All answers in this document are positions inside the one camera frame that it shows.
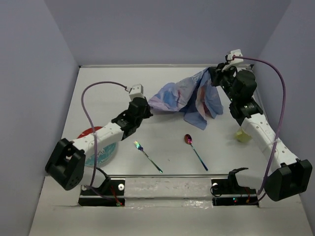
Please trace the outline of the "iridescent rainbow metal fork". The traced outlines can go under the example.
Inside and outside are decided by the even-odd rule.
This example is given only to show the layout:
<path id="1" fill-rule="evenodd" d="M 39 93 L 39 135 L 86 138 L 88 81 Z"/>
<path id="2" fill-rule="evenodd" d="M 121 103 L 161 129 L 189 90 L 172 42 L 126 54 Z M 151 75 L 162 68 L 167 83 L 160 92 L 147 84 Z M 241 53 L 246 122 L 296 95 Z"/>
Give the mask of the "iridescent rainbow metal fork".
<path id="1" fill-rule="evenodd" d="M 159 173 L 162 174 L 163 170 L 148 156 L 148 154 L 144 151 L 142 145 L 138 141 L 134 141 L 133 143 L 135 147 L 148 158 L 148 160 L 154 165 L 154 167 L 159 171 Z"/>

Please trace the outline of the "blue Elsa cloth placemat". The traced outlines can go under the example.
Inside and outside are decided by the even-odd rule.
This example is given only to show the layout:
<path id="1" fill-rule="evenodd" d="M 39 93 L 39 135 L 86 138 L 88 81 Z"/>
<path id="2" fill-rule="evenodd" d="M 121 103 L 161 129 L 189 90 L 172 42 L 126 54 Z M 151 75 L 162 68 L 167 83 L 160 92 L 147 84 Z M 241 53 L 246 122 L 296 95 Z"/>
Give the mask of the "blue Elsa cloth placemat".
<path id="1" fill-rule="evenodd" d="M 208 116 L 216 118 L 223 114 L 223 105 L 217 88 L 212 86 L 209 68 L 164 85 L 148 103 L 156 111 L 184 113 L 184 121 L 201 130 L 205 130 Z"/>

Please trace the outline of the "yellow-green ceramic mug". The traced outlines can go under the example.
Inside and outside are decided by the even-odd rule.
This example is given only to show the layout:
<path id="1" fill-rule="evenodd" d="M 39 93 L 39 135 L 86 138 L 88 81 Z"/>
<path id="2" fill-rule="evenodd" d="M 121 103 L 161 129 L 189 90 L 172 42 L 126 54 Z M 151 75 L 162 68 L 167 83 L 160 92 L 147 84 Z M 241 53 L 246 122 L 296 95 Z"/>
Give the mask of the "yellow-green ceramic mug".
<path id="1" fill-rule="evenodd" d="M 239 129 L 235 132 L 234 138 L 241 143 L 248 143 L 252 139 L 252 137 L 248 135 L 242 127 L 239 127 Z"/>

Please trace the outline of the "iridescent rainbow metal spoon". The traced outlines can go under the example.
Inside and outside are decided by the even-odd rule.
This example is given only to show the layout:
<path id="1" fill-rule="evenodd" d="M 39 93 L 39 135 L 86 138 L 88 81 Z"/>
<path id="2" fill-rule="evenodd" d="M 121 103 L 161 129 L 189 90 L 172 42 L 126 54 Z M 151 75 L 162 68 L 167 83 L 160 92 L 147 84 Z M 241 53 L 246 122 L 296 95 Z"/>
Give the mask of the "iridescent rainbow metal spoon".
<path id="1" fill-rule="evenodd" d="M 204 167 L 204 169 L 205 169 L 206 171 L 208 171 L 208 170 L 209 170 L 208 167 L 205 165 L 204 161 L 202 160 L 202 158 L 200 157 L 200 155 L 198 154 L 198 152 L 196 151 L 195 147 L 194 147 L 193 144 L 192 144 L 192 137 L 191 137 L 191 135 L 190 135 L 190 134 L 186 134 L 186 135 L 184 136 L 184 141 L 185 141 L 186 144 L 188 144 L 188 145 L 191 146 L 191 148 L 192 148 L 193 151 L 195 152 L 196 156 L 198 157 L 198 159 L 199 159 L 199 161 L 201 162 L 201 164 L 202 164 L 202 166 Z"/>

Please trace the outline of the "red teal floral plate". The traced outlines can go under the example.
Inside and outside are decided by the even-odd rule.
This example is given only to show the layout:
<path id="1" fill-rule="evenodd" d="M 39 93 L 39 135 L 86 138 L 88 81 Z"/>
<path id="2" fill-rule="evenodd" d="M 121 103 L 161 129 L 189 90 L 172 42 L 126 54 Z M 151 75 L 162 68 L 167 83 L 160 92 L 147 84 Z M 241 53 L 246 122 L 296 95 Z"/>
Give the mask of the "red teal floral plate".
<path id="1" fill-rule="evenodd" d="M 93 130 L 92 128 L 86 129 L 81 134 L 77 137 L 78 139 L 84 138 L 87 135 L 92 134 Z M 103 149 L 98 148 L 97 152 L 97 167 L 101 168 L 105 166 L 108 162 L 111 161 L 111 159 L 114 157 L 115 152 L 117 149 L 117 143 L 112 143 Z M 94 155 L 91 157 L 87 158 L 85 160 L 85 165 L 88 167 L 93 167 L 94 166 Z"/>

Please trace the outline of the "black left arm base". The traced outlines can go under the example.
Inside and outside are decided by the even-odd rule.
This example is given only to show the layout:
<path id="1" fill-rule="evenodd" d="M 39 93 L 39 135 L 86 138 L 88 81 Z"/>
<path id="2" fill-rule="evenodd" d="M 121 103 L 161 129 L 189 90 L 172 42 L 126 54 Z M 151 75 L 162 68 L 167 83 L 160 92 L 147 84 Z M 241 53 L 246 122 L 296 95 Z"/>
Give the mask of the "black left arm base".
<path id="1" fill-rule="evenodd" d="M 82 207 L 124 207 L 125 179 L 112 178 L 105 189 L 93 191 L 81 186 L 78 205 Z"/>

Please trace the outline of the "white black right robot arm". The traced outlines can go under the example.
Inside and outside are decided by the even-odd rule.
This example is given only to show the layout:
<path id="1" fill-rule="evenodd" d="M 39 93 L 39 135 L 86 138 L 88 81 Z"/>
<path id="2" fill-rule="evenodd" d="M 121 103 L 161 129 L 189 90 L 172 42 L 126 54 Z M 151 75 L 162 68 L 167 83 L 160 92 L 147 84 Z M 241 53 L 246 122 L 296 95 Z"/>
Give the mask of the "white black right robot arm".
<path id="1" fill-rule="evenodd" d="M 262 108 L 253 94 L 257 83 L 255 75 L 248 70 L 238 70 L 220 63 L 216 68 L 208 68 L 211 85 L 221 87 L 230 104 L 232 117 L 241 131 L 249 135 L 268 163 L 266 176 L 254 177 L 251 174 L 239 174 L 245 167 L 229 172 L 227 189 L 237 193 L 244 187 L 263 191 L 271 200 L 277 202 L 307 190 L 313 167 L 308 160 L 300 160 L 280 140 L 279 133 L 269 125 Z"/>

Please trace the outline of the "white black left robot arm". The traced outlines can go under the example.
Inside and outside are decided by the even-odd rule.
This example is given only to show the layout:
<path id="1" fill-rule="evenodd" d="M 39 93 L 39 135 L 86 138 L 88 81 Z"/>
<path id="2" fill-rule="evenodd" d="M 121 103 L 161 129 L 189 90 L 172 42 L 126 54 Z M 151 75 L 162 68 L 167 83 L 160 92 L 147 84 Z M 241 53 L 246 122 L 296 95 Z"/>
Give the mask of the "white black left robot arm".
<path id="1" fill-rule="evenodd" d="M 108 191 L 110 178 L 101 170 L 94 170 L 85 165 L 87 157 L 97 157 L 97 151 L 120 142 L 140 126 L 142 120 L 152 116 L 147 99 L 136 97 L 128 109 L 112 119 L 106 126 L 85 137 L 72 141 L 59 140 L 45 166 L 48 173 L 64 190 L 71 190 L 77 185 L 91 186 L 98 194 Z"/>

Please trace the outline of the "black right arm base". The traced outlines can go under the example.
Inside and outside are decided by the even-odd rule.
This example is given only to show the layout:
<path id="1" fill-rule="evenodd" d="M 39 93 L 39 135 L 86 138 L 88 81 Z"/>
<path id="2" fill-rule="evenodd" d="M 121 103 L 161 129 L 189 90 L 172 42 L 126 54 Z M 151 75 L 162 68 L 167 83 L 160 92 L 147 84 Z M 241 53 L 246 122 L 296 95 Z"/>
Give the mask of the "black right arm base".
<path id="1" fill-rule="evenodd" d="M 215 178 L 211 180 L 210 193 L 214 207 L 258 205 L 256 190 L 248 187 L 232 187 L 226 178 Z"/>

